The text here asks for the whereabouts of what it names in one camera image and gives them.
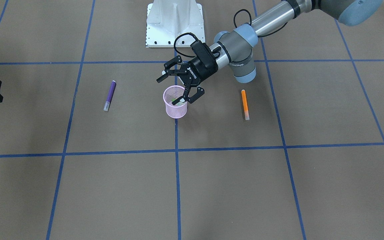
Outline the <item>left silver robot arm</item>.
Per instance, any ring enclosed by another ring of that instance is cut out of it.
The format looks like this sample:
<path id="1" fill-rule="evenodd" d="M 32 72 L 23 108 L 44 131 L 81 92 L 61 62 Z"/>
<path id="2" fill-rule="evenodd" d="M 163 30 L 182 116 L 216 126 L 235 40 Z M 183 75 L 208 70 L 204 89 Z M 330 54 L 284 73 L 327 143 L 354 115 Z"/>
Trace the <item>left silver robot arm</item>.
<path id="1" fill-rule="evenodd" d="M 183 33 L 177 38 L 191 36 L 194 55 L 188 56 L 190 60 L 184 63 L 184 54 L 178 53 L 164 64 L 164 72 L 156 82 L 169 76 L 179 77 L 184 90 L 172 105 L 193 103 L 205 93 L 201 83 L 225 66 L 231 68 L 238 82 L 252 81 L 256 76 L 253 47 L 260 38 L 279 32 L 301 14 L 318 9 L 346 26 L 356 26 L 372 16 L 381 5 L 381 0 L 282 0 L 247 23 L 235 26 L 231 32 L 219 32 L 211 46 L 191 32 Z"/>

